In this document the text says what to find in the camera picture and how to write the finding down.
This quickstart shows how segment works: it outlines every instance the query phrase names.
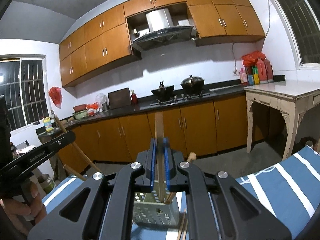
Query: red plastic bag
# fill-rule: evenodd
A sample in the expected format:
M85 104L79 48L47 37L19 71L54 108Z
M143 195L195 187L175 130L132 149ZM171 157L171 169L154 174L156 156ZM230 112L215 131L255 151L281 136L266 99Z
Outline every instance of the red plastic bag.
M61 88L58 88L58 87L50 88L49 96L52 99L54 105L61 109L61 103L62 103Z
M89 108L93 108L93 109L97 110L99 108L98 102L95 102L94 104L91 104L91 105L87 105L87 109L89 109Z
M258 58L261 58L262 60L264 60L266 58L266 55L260 51L254 51L247 55L242 56L241 58L243 60L242 65L244 65L245 67L251 67L256 64Z

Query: silver bolt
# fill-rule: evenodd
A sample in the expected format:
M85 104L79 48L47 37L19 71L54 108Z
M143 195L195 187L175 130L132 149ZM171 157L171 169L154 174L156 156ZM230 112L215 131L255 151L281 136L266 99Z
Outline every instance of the silver bolt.
M99 180L103 177L103 174L101 172L96 172L95 174L92 175L93 179Z
M189 167L190 166L190 164L188 163L188 162L180 162L180 167L182 167L182 168L187 168L187 167Z
M228 177L228 173L226 171L219 171L218 177L221 179L225 179L226 177Z
M133 169L138 169L141 167L141 164L138 162L134 162L134 163L131 163L130 167Z

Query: window frame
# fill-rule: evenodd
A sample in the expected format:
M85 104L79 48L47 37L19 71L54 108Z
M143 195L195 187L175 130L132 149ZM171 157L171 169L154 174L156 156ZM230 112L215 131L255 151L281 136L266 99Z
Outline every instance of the window frame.
M22 82L21 82L21 64L22 64L22 60L42 60L42 78L43 78L43 86L44 86L44 97L45 97L45 102L47 105L47 109L48 109L48 113L50 114L50 111L52 109L51 107L51 102L50 102L50 98L49 98L49 93L47 91L49 91L48 89L48 80L47 80L47 68L46 68L46 60L45 57L21 57L21 56L17 56L14 55L12 57L6 57L6 58L0 58L1 62L5 62L5 61L11 61L13 59L20 59L20 65L19 65L19 87L20 87L20 92L19 92L19 96L20 96L20 100L21 100L21 105L22 105L22 112L23 112L23 117L24 117L24 122L25 122L25 126L22 126L20 128L17 128L13 131L11 131L11 135L15 135L25 129L28 129L32 126L34 126L33 123L27 123L27 119L26 119L26 114L25 114L25 110L23 107L23 97L22 97ZM36 125L36 126L42 126L43 125L43 120L39 120L40 124Z
M315 19L317 26L320 30L320 23L318 18L316 17L316 14L314 13L313 9L311 8L308 0L304 0L306 2L306 5L308 6L309 10L311 11L311 14L313 16L313 18ZM319 63L302 63L301 60L301 54L300 54L300 50L298 47L298 43L297 40L294 36L294 32L291 28L290 22L287 18L287 16L284 13L284 10L282 9L280 3L278 2L278 0L271 0L272 4L274 5L276 11L279 14L279 17L284 25L284 28L286 30L287 36L289 38L289 42L291 45L291 49L292 49L292 53L293 53L293 57L294 57L294 61L295 61L295 65L296 65L296 70L301 70L301 69L305 69L305 70L319 70L320 68L320 62Z

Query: blue and white striped cloth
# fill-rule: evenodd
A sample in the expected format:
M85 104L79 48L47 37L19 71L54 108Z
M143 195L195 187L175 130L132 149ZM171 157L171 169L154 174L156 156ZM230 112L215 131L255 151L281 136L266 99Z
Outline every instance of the blue and white striped cloth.
M320 203L320 156L304 147L290 158L236 179L291 231L294 239L306 226ZM43 199L49 213L82 181L67 178ZM180 211L186 208L184 192L177 193ZM132 226L132 240L176 240L177 229L151 230Z

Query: white table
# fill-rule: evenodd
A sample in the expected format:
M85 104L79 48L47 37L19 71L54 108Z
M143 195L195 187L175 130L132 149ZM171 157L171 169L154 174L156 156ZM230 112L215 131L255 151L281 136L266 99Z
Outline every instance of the white table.
M248 115L247 152L251 151L252 144L252 103L258 102L282 113L288 132L283 160L288 158L303 116L320 103L320 83L287 80L245 87L244 90Z

